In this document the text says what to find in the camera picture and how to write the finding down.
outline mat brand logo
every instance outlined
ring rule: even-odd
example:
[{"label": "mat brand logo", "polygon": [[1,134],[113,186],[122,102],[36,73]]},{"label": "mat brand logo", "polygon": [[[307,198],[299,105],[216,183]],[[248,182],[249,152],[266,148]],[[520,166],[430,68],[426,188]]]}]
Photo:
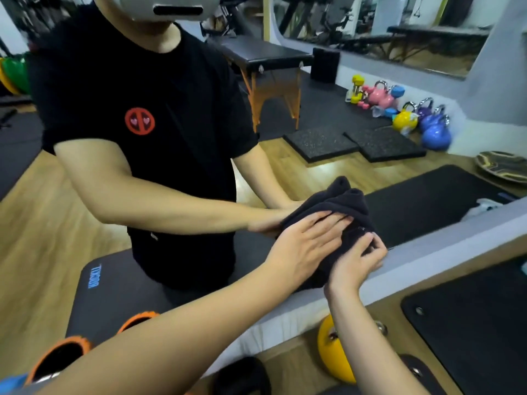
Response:
[{"label": "mat brand logo", "polygon": [[97,287],[99,285],[99,280],[101,279],[101,266],[94,267],[89,271],[89,282],[88,289]]}]

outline speckled rubber tile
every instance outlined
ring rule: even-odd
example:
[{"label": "speckled rubber tile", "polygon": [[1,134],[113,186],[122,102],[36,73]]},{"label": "speckled rubber tile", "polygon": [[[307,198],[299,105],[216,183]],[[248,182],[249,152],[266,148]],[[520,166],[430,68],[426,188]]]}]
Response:
[{"label": "speckled rubber tile", "polygon": [[407,139],[392,126],[371,129],[346,129],[345,136],[357,143],[368,162],[418,158],[426,150]]},{"label": "speckled rubber tile", "polygon": [[359,151],[359,146],[341,132],[327,127],[299,130],[284,136],[307,163]]}]

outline vr headset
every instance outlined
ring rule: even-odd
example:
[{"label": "vr headset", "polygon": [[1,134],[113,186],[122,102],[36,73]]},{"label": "vr headset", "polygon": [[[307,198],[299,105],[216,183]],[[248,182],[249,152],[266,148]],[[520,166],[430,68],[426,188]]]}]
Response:
[{"label": "vr headset", "polygon": [[220,0],[113,0],[133,20],[159,22],[203,21],[214,14]]}]

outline red circular logo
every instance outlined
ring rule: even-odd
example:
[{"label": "red circular logo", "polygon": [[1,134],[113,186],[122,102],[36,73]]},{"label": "red circular logo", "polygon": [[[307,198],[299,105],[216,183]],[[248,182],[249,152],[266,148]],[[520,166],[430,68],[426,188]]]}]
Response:
[{"label": "red circular logo", "polygon": [[144,108],[132,108],[124,115],[124,122],[128,130],[134,134],[144,136],[154,130],[155,120],[150,112]]}]

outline round black and yellow board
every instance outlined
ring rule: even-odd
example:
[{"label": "round black and yellow board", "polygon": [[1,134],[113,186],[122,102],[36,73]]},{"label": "round black and yellow board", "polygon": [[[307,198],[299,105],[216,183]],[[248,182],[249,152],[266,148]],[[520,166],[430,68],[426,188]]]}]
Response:
[{"label": "round black and yellow board", "polygon": [[501,151],[485,151],[476,156],[476,163],[485,172],[510,182],[527,184],[527,159]]}]

